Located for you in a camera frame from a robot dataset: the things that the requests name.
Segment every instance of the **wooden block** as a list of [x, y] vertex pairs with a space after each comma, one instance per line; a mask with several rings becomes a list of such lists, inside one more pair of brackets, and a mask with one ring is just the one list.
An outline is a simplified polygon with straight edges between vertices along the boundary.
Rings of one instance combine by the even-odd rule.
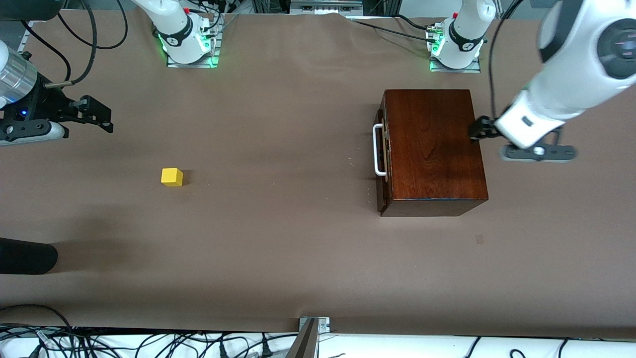
[[183, 185], [183, 172], [177, 168], [163, 168], [161, 183], [167, 187], [180, 187]]
[[468, 90], [386, 90], [378, 110], [378, 211], [386, 217], [454, 217], [488, 200]]

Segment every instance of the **box lid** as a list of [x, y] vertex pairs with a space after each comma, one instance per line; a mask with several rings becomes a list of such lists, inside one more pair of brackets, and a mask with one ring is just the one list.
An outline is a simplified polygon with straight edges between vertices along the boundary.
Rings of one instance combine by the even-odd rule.
[[393, 200], [487, 200], [468, 90], [386, 90]]

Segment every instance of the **black cylinder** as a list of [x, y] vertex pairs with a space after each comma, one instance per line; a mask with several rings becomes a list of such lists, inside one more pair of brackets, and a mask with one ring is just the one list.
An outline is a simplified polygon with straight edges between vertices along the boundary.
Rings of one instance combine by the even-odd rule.
[[47, 243], [0, 238], [0, 273], [42, 275], [57, 262], [57, 250]]

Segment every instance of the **metal bracket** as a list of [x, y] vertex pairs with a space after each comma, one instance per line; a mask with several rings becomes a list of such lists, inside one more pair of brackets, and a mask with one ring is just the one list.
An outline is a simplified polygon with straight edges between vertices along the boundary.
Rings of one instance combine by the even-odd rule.
[[[501, 148], [501, 156], [507, 161], [569, 162], [577, 157], [578, 152], [571, 145], [559, 144], [561, 133], [562, 129], [557, 128], [528, 149], [521, 149], [514, 144], [508, 144]], [[554, 134], [552, 144], [545, 142], [550, 134]]]
[[300, 319], [300, 333], [298, 333], [285, 358], [318, 357], [318, 337], [321, 333], [328, 332], [328, 317], [302, 317]]
[[329, 329], [329, 317], [301, 317], [300, 318], [300, 323], [299, 323], [299, 330], [303, 329], [303, 326], [305, 325], [305, 323], [310, 320], [310, 319], [317, 319], [318, 320], [318, 333], [319, 334], [323, 334], [323, 333], [329, 333], [330, 329]]
[[497, 127], [495, 127], [495, 121], [484, 115], [477, 118], [477, 120], [468, 127], [468, 137], [473, 143], [484, 138], [496, 138], [501, 136], [502, 134], [497, 130]]

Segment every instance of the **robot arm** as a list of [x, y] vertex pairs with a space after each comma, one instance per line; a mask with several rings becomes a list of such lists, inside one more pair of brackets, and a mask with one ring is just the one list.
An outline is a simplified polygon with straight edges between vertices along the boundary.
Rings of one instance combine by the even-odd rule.
[[153, 21], [170, 58], [180, 64], [199, 60], [211, 50], [210, 21], [186, 13], [177, 0], [132, 0]]
[[468, 67], [479, 56], [496, 10], [492, 0], [463, 0], [457, 16], [442, 22], [443, 38], [431, 55], [448, 68]]
[[[163, 48], [173, 61], [189, 64], [210, 52], [209, 20], [186, 13], [176, 0], [133, 0], [155, 23]], [[0, 1], [3, 20], [49, 20], [62, 6], [59, 0]], [[95, 124], [113, 131], [111, 110], [90, 96], [79, 101], [67, 98], [61, 88], [38, 73], [27, 56], [0, 41], [0, 146], [67, 138], [60, 123]]]
[[559, 1], [543, 20], [538, 45], [543, 70], [495, 121], [519, 148], [636, 82], [636, 4]]

